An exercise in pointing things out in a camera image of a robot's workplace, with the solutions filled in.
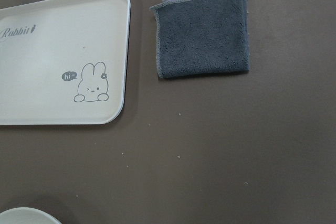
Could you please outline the grey folded cloth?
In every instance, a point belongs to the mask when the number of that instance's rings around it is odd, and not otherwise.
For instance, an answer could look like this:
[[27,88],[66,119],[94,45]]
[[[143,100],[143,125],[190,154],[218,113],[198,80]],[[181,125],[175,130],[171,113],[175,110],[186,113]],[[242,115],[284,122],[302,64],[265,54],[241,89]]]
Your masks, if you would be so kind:
[[160,78],[249,70],[247,0],[162,0],[150,9]]

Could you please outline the cream rabbit tray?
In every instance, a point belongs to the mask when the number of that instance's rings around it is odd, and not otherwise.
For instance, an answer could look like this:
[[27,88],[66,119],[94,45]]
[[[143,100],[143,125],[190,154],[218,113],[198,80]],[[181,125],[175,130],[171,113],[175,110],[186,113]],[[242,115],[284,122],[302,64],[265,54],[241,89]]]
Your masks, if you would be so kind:
[[105,124],[124,104],[130,0],[1,10],[1,125]]

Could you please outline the cream round plate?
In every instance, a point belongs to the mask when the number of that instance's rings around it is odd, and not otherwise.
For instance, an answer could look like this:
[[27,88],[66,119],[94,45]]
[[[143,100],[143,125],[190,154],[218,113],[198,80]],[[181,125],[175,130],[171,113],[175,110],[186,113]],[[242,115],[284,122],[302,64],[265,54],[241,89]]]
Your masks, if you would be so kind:
[[52,215],[35,208],[18,207],[1,212],[1,223],[61,224]]

